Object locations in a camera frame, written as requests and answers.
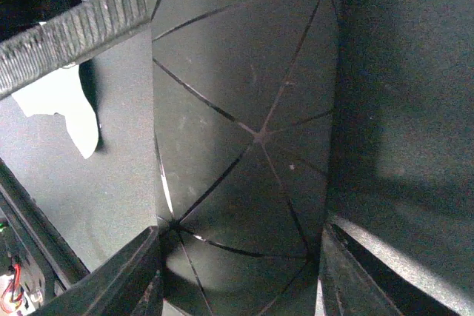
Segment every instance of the wire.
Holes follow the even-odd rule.
[[[3,292],[3,294],[1,295],[1,300],[0,300],[1,309],[8,314],[18,310],[23,301],[23,290],[21,290],[19,295],[15,297],[15,291],[18,288],[20,288],[21,267],[18,263],[16,263],[15,265],[13,265],[13,269],[14,269],[13,279],[8,283],[8,286]],[[10,290],[11,290],[10,303],[13,303],[15,305],[15,309],[11,309],[9,306],[5,304],[5,298],[7,297],[8,292]]]

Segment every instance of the textured gray edge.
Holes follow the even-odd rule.
[[[71,63],[82,63],[150,22],[147,0],[89,0],[0,43],[0,99]]]
[[[461,290],[449,285],[428,268],[407,257],[397,249],[383,242],[380,238],[345,218],[330,213],[328,222],[341,227],[348,235],[354,238],[403,279],[434,297],[443,305],[460,315],[474,315],[474,303],[470,302]]]

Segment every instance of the white object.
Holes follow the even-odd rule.
[[[69,136],[84,158],[97,147],[99,129],[93,108],[81,87],[79,66],[58,69],[12,94],[23,113],[61,114]]]

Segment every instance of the white plastic piece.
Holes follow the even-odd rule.
[[[82,156],[89,158],[97,147],[97,118],[82,91],[79,66],[60,68],[12,94],[27,117],[61,114],[66,129]]]

